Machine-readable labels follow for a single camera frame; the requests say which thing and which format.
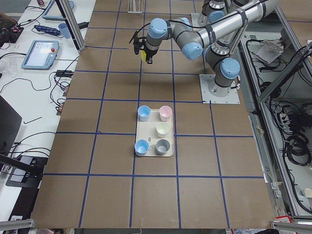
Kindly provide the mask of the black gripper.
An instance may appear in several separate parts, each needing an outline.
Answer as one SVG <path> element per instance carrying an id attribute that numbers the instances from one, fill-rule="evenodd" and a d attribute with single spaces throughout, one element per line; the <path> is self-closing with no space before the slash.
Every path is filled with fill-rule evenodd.
<path id="1" fill-rule="evenodd" d="M 146 63 L 152 64 L 153 63 L 153 56 L 157 53 L 161 44 L 161 39 L 155 39 L 153 37 L 147 36 L 144 51 L 146 53 Z"/>

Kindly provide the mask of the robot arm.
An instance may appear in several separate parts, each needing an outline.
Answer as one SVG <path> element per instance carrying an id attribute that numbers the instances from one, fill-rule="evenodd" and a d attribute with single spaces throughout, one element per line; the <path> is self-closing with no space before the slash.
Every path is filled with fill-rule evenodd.
<path id="1" fill-rule="evenodd" d="M 201 26 L 193 31 L 185 19 L 164 20 L 153 19 L 148 27 L 146 39 L 143 40 L 142 58 L 147 64 L 153 63 L 153 56 L 157 53 L 162 41 L 173 39 L 189 60 L 197 59 L 203 49 L 219 41 L 228 47 L 236 32 L 253 21 L 260 21 L 270 14 L 278 5 L 277 0 L 233 0 L 230 12 L 215 22 Z"/>
<path id="2" fill-rule="evenodd" d="M 206 0 L 202 6 L 202 14 L 207 18 L 205 23 L 213 23 L 225 16 L 225 2 L 223 0 Z M 225 97 L 231 90 L 231 84 L 240 72 L 240 65 L 237 60 L 230 58 L 230 47 L 237 36 L 234 31 L 205 49 L 206 62 L 215 72 L 214 80 L 209 83 L 209 91 L 216 97 Z"/>

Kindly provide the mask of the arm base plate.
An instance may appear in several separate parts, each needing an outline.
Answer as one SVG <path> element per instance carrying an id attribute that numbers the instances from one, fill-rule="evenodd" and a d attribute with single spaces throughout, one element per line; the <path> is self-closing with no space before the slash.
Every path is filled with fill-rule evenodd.
<path id="1" fill-rule="evenodd" d="M 202 27 L 207 24 L 208 17 L 202 13 L 191 13 L 191 20 L 194 27 Z"/>
<path id="2" fill-rule="evenodd" d="M 232 80 L 231 86 L 220 87 L 215 83 L 215 74 L 199 75 L 202 102 L 206 104 L 240 104 L 238 90 L 240 77 Z"/>

